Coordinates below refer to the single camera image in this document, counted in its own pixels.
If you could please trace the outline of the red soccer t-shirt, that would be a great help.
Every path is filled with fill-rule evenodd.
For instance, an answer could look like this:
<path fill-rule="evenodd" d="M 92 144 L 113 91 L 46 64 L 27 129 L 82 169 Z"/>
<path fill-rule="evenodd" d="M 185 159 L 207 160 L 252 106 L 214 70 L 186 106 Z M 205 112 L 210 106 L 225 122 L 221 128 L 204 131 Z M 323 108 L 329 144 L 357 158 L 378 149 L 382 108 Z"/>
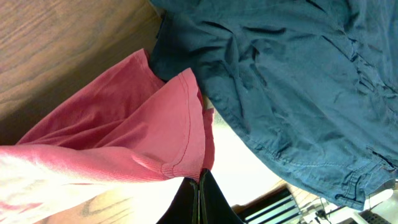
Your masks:
<path fill-rule="evenodd" d="M 1 222 L 35 223 L 122 184 L 198 180 L 214 163 L 212 121 L 192 70 L 164 82 L 138 50 L 1 146 Z"/>

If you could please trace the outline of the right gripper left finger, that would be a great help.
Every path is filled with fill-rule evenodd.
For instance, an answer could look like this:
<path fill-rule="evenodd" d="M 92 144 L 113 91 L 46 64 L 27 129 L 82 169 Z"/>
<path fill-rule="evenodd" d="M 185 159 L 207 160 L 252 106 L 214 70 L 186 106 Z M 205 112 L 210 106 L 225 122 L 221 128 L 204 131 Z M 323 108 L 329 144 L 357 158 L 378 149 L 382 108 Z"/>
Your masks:
<path fill-rule="evenodd" d="M 198 184 L 184 178 L 172 203 L 157 224 L 198 224 Z"/>

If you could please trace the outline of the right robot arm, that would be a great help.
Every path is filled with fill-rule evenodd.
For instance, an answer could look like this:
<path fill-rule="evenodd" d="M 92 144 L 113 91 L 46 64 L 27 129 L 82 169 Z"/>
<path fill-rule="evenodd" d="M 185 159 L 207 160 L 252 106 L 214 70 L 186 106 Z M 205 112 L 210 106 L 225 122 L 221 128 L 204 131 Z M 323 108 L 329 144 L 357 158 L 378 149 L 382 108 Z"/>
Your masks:
<path fill-rule="evenodd" d="M 391 189 L 372 194 L 363 210 L 337 207 L 324 198 L 300 207 L 289 189 L 282 187 L 245 205 L 231 207 L 211 171 L 203 169 L 198 182 L 183 179 L 170 207 L 157 224 L 388 223 L 371 210 L 390 197 Z"/>

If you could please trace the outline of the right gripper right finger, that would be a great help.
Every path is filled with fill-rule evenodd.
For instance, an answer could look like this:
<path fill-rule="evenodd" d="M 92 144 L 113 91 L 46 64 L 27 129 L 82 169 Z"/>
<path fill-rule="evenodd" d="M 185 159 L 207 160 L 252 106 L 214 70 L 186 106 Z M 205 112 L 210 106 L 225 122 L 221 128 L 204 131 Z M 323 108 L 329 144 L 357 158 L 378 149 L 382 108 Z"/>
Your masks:
<path fill-rule="evenodd" d="M 199 181 L 200 224 L 243 224 L 226 201 L 209 169 L 203 169 Z"/>

